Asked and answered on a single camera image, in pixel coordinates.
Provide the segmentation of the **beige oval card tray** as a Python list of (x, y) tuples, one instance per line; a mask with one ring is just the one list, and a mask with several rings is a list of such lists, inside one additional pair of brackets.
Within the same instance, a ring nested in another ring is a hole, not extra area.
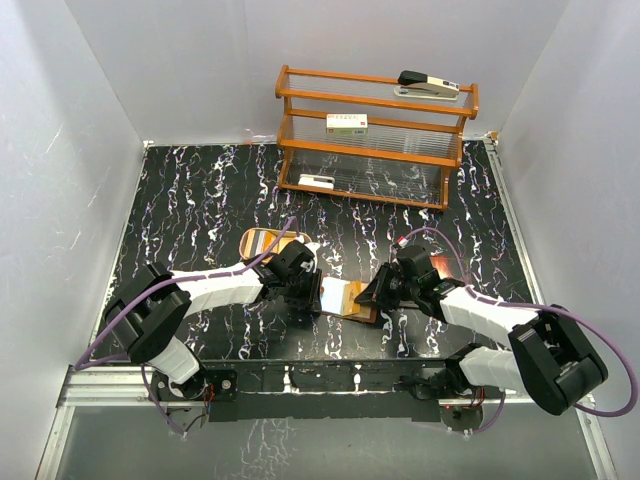
[[(240, 257), (243, 260), (249, 260), (261, 255), (280, 234), (280, 230), (261, 227), (246, 230), (240, 239)], [(280, 253), (284, 247), (293, 240), (299, 240), (303, 244), (311, 242), (311, 238), (306, 233), (297, 234), (295, 231), (289, 230), (280, 237), (278, 243), (271, 250), (271, 254), (275, 255)]]

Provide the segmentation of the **brown leather card holder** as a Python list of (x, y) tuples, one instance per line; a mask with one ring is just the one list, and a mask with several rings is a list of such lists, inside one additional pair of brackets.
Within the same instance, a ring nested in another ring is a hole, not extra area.
[(368, 284), (324, 276), (320, 288), (321, 313), (365, 324), (374, 324), (377, 310), (355, 302)]

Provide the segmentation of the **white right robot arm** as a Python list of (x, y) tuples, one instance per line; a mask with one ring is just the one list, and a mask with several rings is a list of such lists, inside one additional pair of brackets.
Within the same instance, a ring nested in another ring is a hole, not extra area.
[(378, 310), (413, 304), (448, 325), (479, 333), (497, 349), (471, 346), (449, 359), (447, 388), (466, 397), (480, 386), (526, 393), (540, 408), (560, 415), (600, 386), (608, 370), (577, 322), (553, 307), (510, 307), (443, 277), (426, 249), (402, 247), (382, 264), (355, 303)]

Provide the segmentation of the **yellow VIP credit card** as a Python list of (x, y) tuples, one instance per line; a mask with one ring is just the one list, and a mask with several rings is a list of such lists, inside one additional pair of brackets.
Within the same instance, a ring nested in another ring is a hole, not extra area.
[(367, 286), (361, 281), (348, 282), (343, 291), (341, 313), (344, 316), (358, 316), (361, 314), (362, 306), (354, 303), (355, 297)]

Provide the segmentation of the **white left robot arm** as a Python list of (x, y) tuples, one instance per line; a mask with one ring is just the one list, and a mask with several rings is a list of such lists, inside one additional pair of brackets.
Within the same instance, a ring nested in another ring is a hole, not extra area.
[(171, 272), (152, 263), (116, 291), (104, 319), (130, 362), (152, 366), (182, 397), (194, 399), (205, 390), (206, 368), (176, 337), (182, 321), (217, 307), (279, 297), (293, 308), (318, 314), (322, 272), (316, 267), (316, 250), (316, 244), (294, 239), (265, 263), (247, 261), (201, 272)]

